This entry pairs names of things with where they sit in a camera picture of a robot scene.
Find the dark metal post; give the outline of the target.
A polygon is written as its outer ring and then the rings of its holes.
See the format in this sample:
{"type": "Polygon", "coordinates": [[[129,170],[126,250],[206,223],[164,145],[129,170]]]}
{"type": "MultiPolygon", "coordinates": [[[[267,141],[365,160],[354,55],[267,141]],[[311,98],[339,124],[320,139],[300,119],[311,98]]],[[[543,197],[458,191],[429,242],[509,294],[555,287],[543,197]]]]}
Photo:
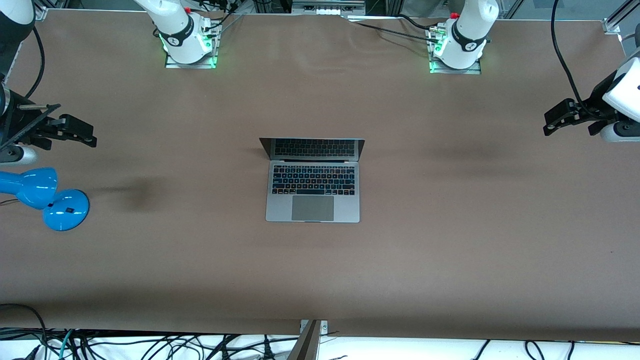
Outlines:
{"type": "Polygon", "coordinates": [[[324,330],[323,321],[318,319],[307,320],[301,328],[301,334],[286,360],[317,360],[320,340],[324,330]]]}

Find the grey power strip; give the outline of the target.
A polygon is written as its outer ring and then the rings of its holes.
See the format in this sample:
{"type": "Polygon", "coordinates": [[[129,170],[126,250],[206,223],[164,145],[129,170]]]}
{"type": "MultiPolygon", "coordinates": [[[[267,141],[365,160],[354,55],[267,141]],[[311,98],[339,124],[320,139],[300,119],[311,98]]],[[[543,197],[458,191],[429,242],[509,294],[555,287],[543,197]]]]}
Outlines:
{"type": "Polygon", "coordinates": [[[365,0],[292,0],[291,14],[365,16],[365,0]]]}

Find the brown table cover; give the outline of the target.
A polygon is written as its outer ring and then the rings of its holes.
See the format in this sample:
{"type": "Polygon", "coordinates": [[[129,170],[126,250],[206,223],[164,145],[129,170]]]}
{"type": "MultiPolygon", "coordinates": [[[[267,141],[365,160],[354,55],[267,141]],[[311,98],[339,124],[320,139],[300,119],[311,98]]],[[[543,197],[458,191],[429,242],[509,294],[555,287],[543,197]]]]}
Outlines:
{"type": "Polygon", "coordinates": [[[640,339],[640,144],[585,124],[550,24],[494,24],[480,75],[336,16],[229,19],[215,69],[168,69],[145,13],[52,10],[32,96],[94,127],[38,166],[78,228],[0,206],[0,303],[92,330],[640,339]],[[355,224],[266,221],[261,137],[365,139],[355,224]]]}

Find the grey laptop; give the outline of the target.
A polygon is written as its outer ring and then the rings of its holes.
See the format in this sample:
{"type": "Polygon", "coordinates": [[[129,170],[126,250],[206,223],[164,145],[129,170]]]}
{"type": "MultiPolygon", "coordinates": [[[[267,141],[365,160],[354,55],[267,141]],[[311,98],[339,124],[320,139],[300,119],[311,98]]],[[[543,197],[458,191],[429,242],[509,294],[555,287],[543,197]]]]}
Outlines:
{"type": "Polygon", "coordinates": [[[261,137],[270,223],[359,223],[362,138],[261,137]]]}

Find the blue desk lamp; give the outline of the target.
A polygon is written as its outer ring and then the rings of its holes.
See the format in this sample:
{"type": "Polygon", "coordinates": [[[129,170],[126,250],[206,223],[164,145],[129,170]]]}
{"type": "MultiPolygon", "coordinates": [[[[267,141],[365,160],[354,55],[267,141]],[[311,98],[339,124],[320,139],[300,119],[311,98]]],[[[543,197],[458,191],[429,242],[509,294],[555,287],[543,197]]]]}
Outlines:
{"type": "Polygon", "coordinates": [[[53,231],[77,228],[90,211],[85,192],[58,190],[58,174],[52,167],[23,173],[0,171],[0,193],[12,195],[26,207],[41,211],[44,224],[53,231]]]}

